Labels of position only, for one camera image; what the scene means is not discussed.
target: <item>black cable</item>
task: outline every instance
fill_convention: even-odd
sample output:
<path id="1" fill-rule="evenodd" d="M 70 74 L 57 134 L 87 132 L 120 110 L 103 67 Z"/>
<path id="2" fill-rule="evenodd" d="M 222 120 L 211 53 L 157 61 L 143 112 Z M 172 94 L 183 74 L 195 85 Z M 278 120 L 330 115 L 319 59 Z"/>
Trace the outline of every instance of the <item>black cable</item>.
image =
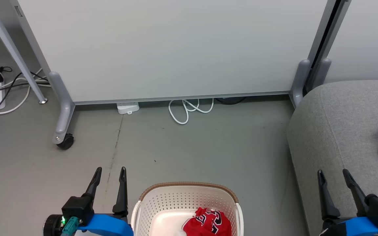
<path id="1" fill-rule="evenodd" d="M 38 76 L 38 75 L 36 75 L 35 73 L 33 73 L 33 72 L 30 72 L 32 75 L 34 75 L 34 76 L 36 76 L 37 78 L 41 78 L 41 79 L 43 79 L 43 80 L 46 80 L 46 81 L 48 81 L 48 79 L 45 79 L 45 78 L 43 78 L 43 77 L 41 77 L 41 76 Z"/>
<path id="2" fill-rule="evenodd" d="M 39 83 L 39 82 L 36 82 L 36 84 L 38 84 L 38 85 L 50 85 L 49 83 Z M 29 83 L 22 83 L 22 84 L 14 85 L 13 87 L 18 87 L 18 86 L 22 86 L 22 85 L 30 85 L 30 84 Z M 0 88 L 0 91 L 1 90 L 6 90 L 6 89 L 9 89 L 9 87 L 7 87 L 7 88 Z"/>
<path id="3" fill-rule="evenodd" d="M 241 103 L 241 102 L 243 102 L 245 99 L 246 99 L 246 97 L 243 97 L 243 98 L 241 98 L 240 100 L 238 100 L 238 101 L 236 101 L 236 102 L 234 102 L 234 103 L 227 103 L 227 102 L 225 102 L 225 101 L 223 101 L 223 100 L 220 100 L 220 99 L 218 99 L 218 98 L 216 98 L 216 101 L 219 102 L 219 103 L 222 103 L 222 104 L 224 104 L 224 105 L 234 105 L 234 104 L 237 104 L 237 103 Z"/>
<path id="4" fill-rule="evenodd" d="M 3 101 L 5 100 L 5 98 L 7 97 L 7 95 L 9 94 L 9 92 L 11 91 L 11 88 L 14 86 L 14 83 L 15 81 L 19 78 L 19 76 L 21 76 L 22 73 L 19 73 L 15 78 L 14 80 L 12 81 L 12 84 L 8 87 L 8 91 L 6 92 L 6 95 L 4 96 L 4 98 L 1 100 L 0 102 L 0 106 L 1 104 L 3 103 Z"/>
<path id="5" fill-rule="evenodd" d="M 3 71 L 5 71 L 5 72 L 12 72 L 12 68 L 9 67 L 9 66 L 1 66 L 0 67 L 0 72 L 3 72 Z"/>

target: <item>caster wheel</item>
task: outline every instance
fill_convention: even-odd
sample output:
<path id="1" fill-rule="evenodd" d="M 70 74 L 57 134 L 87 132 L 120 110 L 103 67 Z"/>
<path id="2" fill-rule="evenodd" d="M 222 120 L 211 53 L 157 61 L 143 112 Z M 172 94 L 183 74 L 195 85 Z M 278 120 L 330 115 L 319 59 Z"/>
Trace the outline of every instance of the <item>caster wheel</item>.
<path id="1" fill-rule="evenodd" d="M 72 134 L 67 133 L 63 141 L 60 144 L 57 144 L 57 146 L 63 150 L 67 150 L 72 146 L 73 143 L 74 143 L 74 137 L 72 136 Z"/>

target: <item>coiled white cable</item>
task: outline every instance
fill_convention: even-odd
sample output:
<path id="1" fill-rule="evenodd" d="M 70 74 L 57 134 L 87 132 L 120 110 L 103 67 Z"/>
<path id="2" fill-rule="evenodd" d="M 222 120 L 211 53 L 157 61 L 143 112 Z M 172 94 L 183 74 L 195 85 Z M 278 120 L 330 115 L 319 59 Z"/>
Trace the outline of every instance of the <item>coiled white cable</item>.
<path id="1" fill-rule="evenodd" d="M 204 113 L 204 114 L 211 112 L 211 110 L 212 110 L 213 107 L 214 107 L 214 99 L 213 99 L 213 102 L 211 103 L 211 107 L 210 107 L 210 109 L 207 110 L 207 111 L 204 111 L 204 110 L 199 109 L 199 99 L 197 99 L 197 100 L 198 100 L 198 104 L 197 104 L 196 106 L 194 106 L 194 105 L 193 105 L 192 103 L 190 103 L 188 100 L 184 100 L 184 99 L 182 100 L 182 104 L 183 104 L 183 107 L 185 108 L 185 112 L 186 112 L 186 121 L 184 121 L 184 122 L 180 122 L 180 121 L 178 121 L 178 120 L 176 119 L 176 117 L 174 117 L 173 112 L 171 112 L 170 105 L 171 105 L 171 103 L 174 101 L 174 100 L 171 100 L 171 101 L 168 103 L 168 111 L 170 112 L 170 115 L 171 115 L 171 117 L 174 119 L 174 121 L 177 122 L 177 123 L 180 124 L 180 125 L 184 125 L 184 124 L 188 123 L 188 121 L 189 121 L 189 112 L 194 112 L 194 111 L 196 111 L 196 110 L 197 110 L 198 112 L 202 112 L 202 113 Z M 186 103 L 189 104 L 191 107 L 193 107 L 193 109 L 188 109 L 188 108 L 186 107 Z"/>

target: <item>gray wall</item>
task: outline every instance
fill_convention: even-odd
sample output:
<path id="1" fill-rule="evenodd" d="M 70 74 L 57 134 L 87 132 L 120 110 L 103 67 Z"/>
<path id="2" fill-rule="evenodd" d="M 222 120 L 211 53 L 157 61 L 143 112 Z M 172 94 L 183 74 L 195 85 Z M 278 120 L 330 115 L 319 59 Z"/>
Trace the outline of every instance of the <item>gray wall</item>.
<path id="1" fill-rule="evenodd" d="M 9 0 L 0 0 L 0 18 L 6 27 L 20 27 L 16 12 L 11 8 Z"/>

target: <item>red cloth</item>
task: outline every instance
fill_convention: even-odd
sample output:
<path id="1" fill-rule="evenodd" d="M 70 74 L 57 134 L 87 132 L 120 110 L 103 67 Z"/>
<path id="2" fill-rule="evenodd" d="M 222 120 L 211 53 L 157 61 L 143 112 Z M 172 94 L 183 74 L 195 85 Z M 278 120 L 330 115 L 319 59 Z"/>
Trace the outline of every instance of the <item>red cloth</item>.
<path id="1" fill-rule="evenodd" d="M 187 236 L 231 236 L 231 224 L 221 211 L 198 208 L 196 216 L 183 225 Z"/>

